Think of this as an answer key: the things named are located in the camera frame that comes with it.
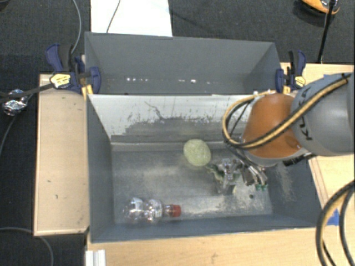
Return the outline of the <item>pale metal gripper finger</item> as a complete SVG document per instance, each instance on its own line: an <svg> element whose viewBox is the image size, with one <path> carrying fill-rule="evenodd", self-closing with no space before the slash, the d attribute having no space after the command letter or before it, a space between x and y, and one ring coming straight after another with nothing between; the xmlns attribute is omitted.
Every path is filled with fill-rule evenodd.
<svg viewBox="0 0 355 266"><path fill-rule="evenodd" d="M229 169L227 172L227 179L229 184L227 188L228 195L233 194L237 180L240 177L239 167L240 167L239 160L232 160L232 163L229 165Z"/></svg>
<svg viewBox="0 0 355 266"><path fill-rule="evenodd" d="M229 175L230 175L230 167L226 161L223 161L221 164L217 166L217 192L219 194L225 194L227 192L227 188L229 187Z"/></svg>

